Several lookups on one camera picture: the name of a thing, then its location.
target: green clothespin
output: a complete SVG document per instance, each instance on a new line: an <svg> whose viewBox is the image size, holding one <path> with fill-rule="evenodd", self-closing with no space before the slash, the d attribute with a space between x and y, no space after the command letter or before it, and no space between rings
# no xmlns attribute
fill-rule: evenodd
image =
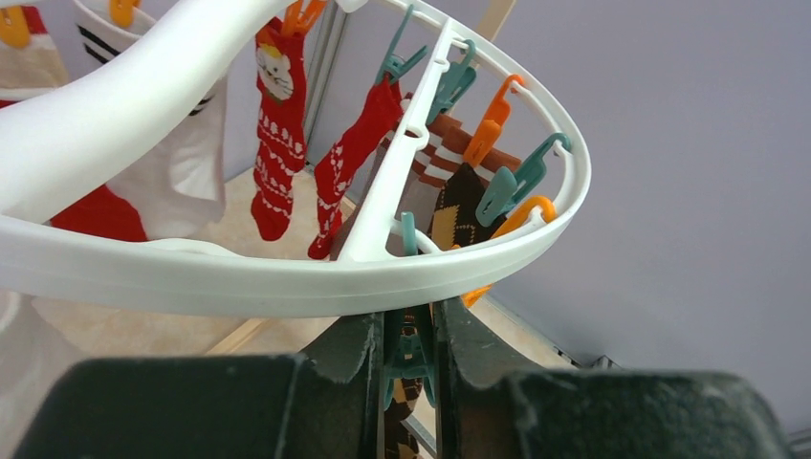
<svg viewBox="0 0 811 459"><path fill-rule="evenodd" d="M375 84L380 84L383 81L385 74L391 75L389 83L396 82L400 79L400 77L407 74L409 70L417 65L417 63L428 54L428 46L424 46L408 60L403 60L402 57L394 55L394 49L397 48L397 43L400 41L400 37L403 36L403 31L406 29L408 19L411 18L413 13L414 5L409 5L408 10L405 12L403 22L400 24L400 28L397 29L394 37L391 39L391 43L388 45L388 51L385 53L383 63L381 64L381 68L378 71L377 77L375 78Z"/></svg>
<svg viewBox="0 0 811 459"><path fill-rule="evenodd" d="M440 113L445 113L465 95L476 81L476 69L471 67L476 57L476 44L473 40L465 40L468 49L463 51L465 57L462 62L451 62L448 71L439 79L436 88L436 97L428 111L427 123L431 124Z"/></svg>
<svg viewBox="0 0 811 459"><path fill-rule="evenodd" d="M500 167L476 208L476 219L480 224L489 227L499 215L515 208L546 177L546 164L543 157L556 141L563 148L570 150L572 142L568 136L556 132L549 136L527 158L513 174L507 167Z"/></svg>
<svg viewBox="0 0 811 459"><path fill-rule="evenodd" d="M417 254L417 230L414 225L414 215L411 212L401 214L402 236L404 254L413 256ZM414 316L415 335L405 337L401 335L406 325L406 310L386 311L384 313L384 362L385 376L388 379L384 394L385 407L391 404L394 395L394 380L397 379L423 379L423 388L426 397L434 406L433 379L434 379L434 334L433 320L430 307L427 304L408 308Z"/></svg>

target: beige floor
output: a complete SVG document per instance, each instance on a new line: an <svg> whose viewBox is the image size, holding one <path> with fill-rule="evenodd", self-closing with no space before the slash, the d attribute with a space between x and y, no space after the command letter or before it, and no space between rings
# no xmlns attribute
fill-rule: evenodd
<svg viewBox="0 0 811 459"><path fill-rule="evenodd" d="M311 176L299 174L294 180L294 190L293 222L278 242L265 243L259 238L249 212L254 193L249 173L228 183L228 210L223 220L204 228L194 238L214 242L244 255L306 259L307 247L316 233L315 182ZM39 298L35 304L44 318L91 356L295 352L335 320L334 317L245 320L173 316L45 298ZM568 366L540 337L502 314L487 298L479 301L472 310L531 360L547 367ZM425 401L420 402L415 415L429 431L433 431L433 413Z"/></svg>

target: lavender wall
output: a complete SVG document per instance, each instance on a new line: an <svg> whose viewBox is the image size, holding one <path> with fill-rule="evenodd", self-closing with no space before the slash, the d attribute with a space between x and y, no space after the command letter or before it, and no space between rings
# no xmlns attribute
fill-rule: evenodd
<svg viewBox="0 0 811 459"><path fill-rule="evenodd" d="M431 3L474 26L488 2ZM314 157L359 114L399 19L353 13ZM496 43L578 122L594 182L559 242L493 296L579 359L732 371L787 430L810 427L809 21L804 0L518 0ZM414 26L401 49L423 43ZM497 84L482 77L456 111L469 129ZM546 134L516 109L499 146L526 157Z"/></svg>

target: red sock with white pattern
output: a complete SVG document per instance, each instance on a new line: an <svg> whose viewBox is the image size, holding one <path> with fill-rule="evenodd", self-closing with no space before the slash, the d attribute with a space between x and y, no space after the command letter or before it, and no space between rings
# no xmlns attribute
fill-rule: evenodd
<svg viewBox="0 0 811 459"><path fill-rule="evenodd" d="M253 169L257 191L251 214L266 241L278 240L290 226L293 176L307 164L304 35L283 36L281 24L274 18L256 34L256 86L262 102L256 126L259 151Z"/></svg>
<svg viewBox="0 0 811 459"><path fill-rule="evenodd" d="M363 162L403 115L402 99L400 85L389 84L388 76L373 86L361 116L316 166L318 236L307 252L310 258L321 260L329 255L341 224L340 200Z"/></svg>

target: orange clothespin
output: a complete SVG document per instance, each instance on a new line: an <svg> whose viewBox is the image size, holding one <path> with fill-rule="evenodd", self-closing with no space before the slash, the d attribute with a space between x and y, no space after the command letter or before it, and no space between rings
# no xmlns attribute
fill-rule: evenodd
<svg viewBox="0 0 811 459"><path fill-rule="evenodd" d="M327 8L327 1L328 0L310 0L310 4L307 5L307 9L304 10L304 14L300 19L298 19L296 25L297 33L306 35L307 32L309 32L310 29L316 25L318 18L321 17L324 9Z"/></svg>
<svg viewBox="0 0 811 459"><path fill-rule="evenodd" d="M141 6L141 0L110 0L110 18L117 26L129 28L135 21L135 8Z"/></svg>
<svg viewBox="0 0 811 459"><path fill-rule="evenodd" d="M12 48L25 48L31 43L23 7L0 8L0 41Z"/></svg>
<svg viewBox="0 0 811 459"><path fill-rule="evenodd" d="M520 228L521 225L523 225L524 222L526 222L530 217L530 212L532 212L532 209L535 207L540 208L541 216L543 221L546 223L551 223L553 220L558 218L558 211L555 209L555 205L552 203L552 200L545 196L534 196L527 199L524 204L515 210L513 215L510 215L510 218L508 218L506 222L498 227L498 230L493 234L491 240ZM462 295L462 302L465 303L466 307L470 308L476 303L476 301L484 296L484 294L486 294L492 286L493 285L491 284L472 292L467 292L466 294Z"/></svg>
<svg viewBox="0 0 811 459"><path fill-rule="evenodd" d="M510 102L504 97L507 95L507 91L515 93L513 83L523 86L524 78L520 75L510 75L504 80L501 88L495 93L493 101L490 102L490 107L485 112L482 122L476 129L475 134L473 134L471 143L468 144L468 148L462 155L465 163L473 167L479 166L487 154L490 153L490 150L493 149L498 138L501 137L504 123L507 122L507 118L510 117L512 111Z"/></svg>
<svg viewBox="0 0 811 459"><path fill-rule="evenodd" d="M284 21L281 24L282 36L293 36L296 33L296 24L298 23L298 17L301 15L301 6L303 4L304 0L295 0L284 11Z"/></svg>
<svg viewBox="0 0 811 459"><path fill-rule="evenodd" d="M307 8L304 9L304 0L296 0L284 12L281 34L283 36L293 36L295 33L306 35L316 25L318 18L327 6L327 1L310 0Z"/></svg>

